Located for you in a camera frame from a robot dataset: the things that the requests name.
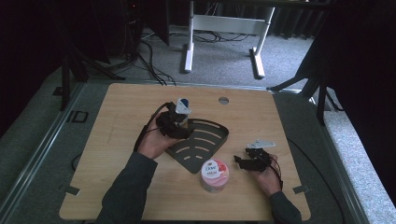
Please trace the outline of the white desk frame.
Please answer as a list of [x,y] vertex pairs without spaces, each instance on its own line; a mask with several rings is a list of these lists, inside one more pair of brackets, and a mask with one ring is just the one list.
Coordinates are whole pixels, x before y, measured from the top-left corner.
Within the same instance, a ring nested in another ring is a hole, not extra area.
[[194,13],[194,2],[190,1],[189,12],[189,42],[187,45],[184,71],[192,70],[194,53],[193,35],[195,31],[210,31],[232,33],[240,35],[257,35],[258,44],[250,50],[250,59],[253,70],[258,78],[264,78],[265,72],[262,64],[262,47],[267,37],[275,7],[269,7],[263,19],[246,19],[222,16],[199,15]]

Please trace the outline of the white bottle with blue cap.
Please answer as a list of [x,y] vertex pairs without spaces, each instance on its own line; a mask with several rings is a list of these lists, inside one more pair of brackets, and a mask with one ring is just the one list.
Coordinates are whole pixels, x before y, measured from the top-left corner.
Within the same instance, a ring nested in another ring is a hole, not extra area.
[[188,120],[188,115],[191,113],[188,99],[180,98],[178,100],[178,113],[185,116],[185,118],[181,121],[181,124],[184,125]]

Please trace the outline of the black metal stand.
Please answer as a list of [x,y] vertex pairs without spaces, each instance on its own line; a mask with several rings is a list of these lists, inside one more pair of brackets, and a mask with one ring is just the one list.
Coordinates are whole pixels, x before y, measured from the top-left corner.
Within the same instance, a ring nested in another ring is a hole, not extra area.
[[124,80],[124,77],[120,77],[110,72],[108,69],[90,59],[77,48],[72,47],[64,55],[62,63],[62,87],[60,88],[60,95],[62,96],[62,103],[60,107],[61,111],[65,111],[66,107],[71,102],[70,73],[73,73],[77,81],[86,82],[88,80],[88,73],[83,65],[84,63],[111,79]]
[[330,74],[330,66],[325,64],[308,64],[302,63],[298,68],[296,75],[285,82],[269,87],[268,91],[282,91],[288,86],[295,84],[303,79],[307,79],[301,91],[301,95],[305,98],[312,97],[318,91],[318,103],[316,117],[320,125],[324,126],[324,110],[326,97],[329,95],[328,77]]

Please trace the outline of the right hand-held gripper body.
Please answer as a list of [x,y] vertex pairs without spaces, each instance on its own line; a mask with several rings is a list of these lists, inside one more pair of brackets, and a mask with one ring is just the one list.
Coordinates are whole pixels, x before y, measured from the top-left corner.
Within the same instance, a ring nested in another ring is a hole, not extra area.
[[272,164],[272,158],[264,149],[266,147],[274,147],[274,142],[257,139],[251,144],[247,144],[246,153],[251,158],[252,166],[249,171],[263,172]]

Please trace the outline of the black slotted corner shelf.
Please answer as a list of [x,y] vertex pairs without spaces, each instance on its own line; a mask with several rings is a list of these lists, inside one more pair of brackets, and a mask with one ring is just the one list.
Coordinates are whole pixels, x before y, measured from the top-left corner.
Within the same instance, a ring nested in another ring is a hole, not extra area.
[[190,119],[188,126],[193,128],[189,138],[177,142],[166,152],[187,171],[197,174],[227,141],[229,130],[206,119]]

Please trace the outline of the person's right hand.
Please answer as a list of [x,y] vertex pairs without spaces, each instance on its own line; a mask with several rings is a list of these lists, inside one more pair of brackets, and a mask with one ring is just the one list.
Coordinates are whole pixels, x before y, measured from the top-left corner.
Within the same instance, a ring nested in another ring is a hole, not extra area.
[[269,157],[271,159],[271,165],[265,171],[248,172],[256,180],[260,189],[267,197],[270,197],[282,190],[281,174],[279,168],[277,167],[277,156],[270,154]]

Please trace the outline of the pink jar with white lid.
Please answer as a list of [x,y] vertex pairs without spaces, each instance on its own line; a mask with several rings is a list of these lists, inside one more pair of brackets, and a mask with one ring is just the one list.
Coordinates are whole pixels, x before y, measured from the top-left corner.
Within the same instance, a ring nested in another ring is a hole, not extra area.
[[228,166],[221,160],[206,161],[201,168],[200,183],[208,192],[219,192],[229,181]]

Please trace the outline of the person's left hand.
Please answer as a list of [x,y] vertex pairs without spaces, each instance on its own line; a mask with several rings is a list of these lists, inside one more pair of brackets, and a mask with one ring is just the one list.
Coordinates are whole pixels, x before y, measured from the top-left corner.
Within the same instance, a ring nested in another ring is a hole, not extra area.
[[148,126],[148,132],[144,134],[137,152],[149,159],[155,160],[160,157],[166,149],[179,142],[179,139],[162,135],[154,119]]

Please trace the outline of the metal floor rail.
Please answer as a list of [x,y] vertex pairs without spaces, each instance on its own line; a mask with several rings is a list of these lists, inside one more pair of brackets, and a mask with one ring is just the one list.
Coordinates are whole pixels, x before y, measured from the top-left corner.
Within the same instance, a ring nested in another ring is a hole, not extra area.
[[46,159],[46,156],[49,153],[54,141],[64,126],[67,118],[71,114],[71,111],[83,88],[84,83],[79,82],[76,84],[75,88],[71,92],[70,100],[66,107],[63,111],[57,114],[55,120],[51,123],[49,130],[46,132],[40,144],[35,149],[33,155],[23,167],[16,182],[13,184],[10,192],[7,194],[7,197],[0,205],[0,223],[6,223],[7,220],[12,217],[12,214],[19,205],[26,190],[28,190],[30,187],[31,182],[35,178],[35,174],[37,173],[44,159]]
[[369,224],[368,217],[364,212],[359,195],[349,178],[347,167],[342,162],[337,145],[334,143],[333,138],[329,133],[328,126],[326,124],[321,124],[320,121],[317,121],[317,124],[319,128],[318,132],[321,134],[321,138],[324,141],[324,151],[328,157],[333,176],[336,179],[336,183],[339,186],[352,219],[358,224]]

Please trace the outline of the black computer tower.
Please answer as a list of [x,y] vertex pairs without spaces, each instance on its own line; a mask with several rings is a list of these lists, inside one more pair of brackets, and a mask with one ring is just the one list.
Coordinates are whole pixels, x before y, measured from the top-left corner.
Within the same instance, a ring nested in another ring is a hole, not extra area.
[[126,35],[123,52],[134,60],[137,57],[138,46],[144,26],[144,23],[142,22],[142,0],[120,1]]

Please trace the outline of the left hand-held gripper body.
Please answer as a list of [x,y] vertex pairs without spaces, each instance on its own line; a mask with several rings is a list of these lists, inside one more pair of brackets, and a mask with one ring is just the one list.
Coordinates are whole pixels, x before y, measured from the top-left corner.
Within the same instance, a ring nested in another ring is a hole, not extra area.
[[165,104],[165,107],[167,108],[166,111],[162,112],[158,118],[156,118],[156,124],[160,128],[160,132],[162,135],[167,135],[171,138],[178,138],[178,129],[181,126],[188,126],[188,120],[187,122],[182,125],[181,122],[177,121],[177,116],[180,115],[178,113],[178,100],[177,99],[176,103],[169,102]]

